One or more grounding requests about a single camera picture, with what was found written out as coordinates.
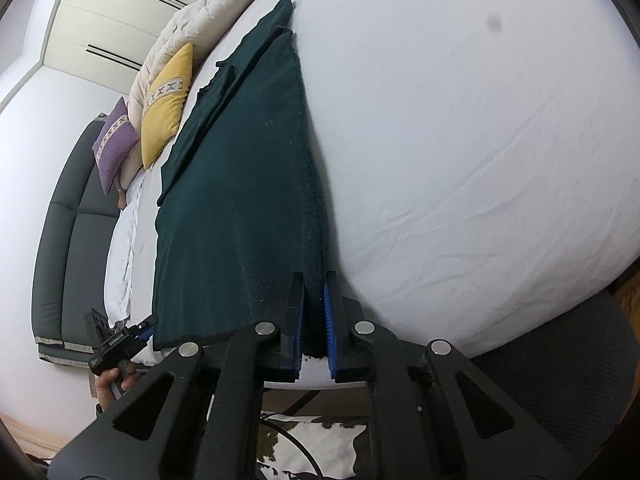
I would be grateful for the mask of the person's left hand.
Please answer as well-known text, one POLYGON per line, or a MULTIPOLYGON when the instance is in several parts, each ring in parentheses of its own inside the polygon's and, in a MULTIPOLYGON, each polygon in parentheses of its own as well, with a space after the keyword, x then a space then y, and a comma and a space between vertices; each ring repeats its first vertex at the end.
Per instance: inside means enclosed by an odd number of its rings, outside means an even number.
POLYGON ((122 373, 115 367, 106 370, 100 376, 96 376, 94 388, 96 388, 96 400, 100 407, 100 412, 108 410, 116 401, 114 395, 115 388, 120 385, 123 392, 129 391, 139 380, 137 365, 133 362, 126 364, 126 377, 122 378, 122 373))

